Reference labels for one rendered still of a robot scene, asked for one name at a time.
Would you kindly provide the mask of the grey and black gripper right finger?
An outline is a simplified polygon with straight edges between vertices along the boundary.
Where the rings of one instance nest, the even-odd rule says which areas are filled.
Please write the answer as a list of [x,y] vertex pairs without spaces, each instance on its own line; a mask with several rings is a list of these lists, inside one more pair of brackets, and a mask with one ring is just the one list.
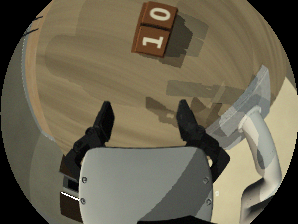
[[[195,116],[185,99],[179,101],[176,119],[183,141],[186,146],[201,148],[212,160],[211,174],[213,183],[221,175],[230,161],[230,156],[219,146],[219,142],[208,135],[203,126],[198,125]],[[195,119],[195,120],[194,120]]]

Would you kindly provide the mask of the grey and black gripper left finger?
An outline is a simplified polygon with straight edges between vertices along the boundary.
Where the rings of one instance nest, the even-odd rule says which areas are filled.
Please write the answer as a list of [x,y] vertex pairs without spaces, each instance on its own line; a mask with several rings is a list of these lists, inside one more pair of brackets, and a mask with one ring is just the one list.
[[98,112],[93,127],[85,131],[85,135],[77,140],[73,149],[64,157],[64,163],[78,181],[80,179],[81,161],[86,152],[94,147],[105,147],[111,137],[115,116],[109,101],[104,101]]

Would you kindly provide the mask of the brown number cube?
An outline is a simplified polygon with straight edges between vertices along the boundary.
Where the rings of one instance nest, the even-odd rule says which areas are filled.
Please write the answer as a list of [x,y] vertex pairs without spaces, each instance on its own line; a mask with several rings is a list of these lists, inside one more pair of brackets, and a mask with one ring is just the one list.
[[176,18],[178,8],[148,1],[143,17],[142,25],[147,27],[153,27],[162,30],[171,30]]
[[170,32],[141,26],[139,29],[135,52],[163,57],[169,41]]

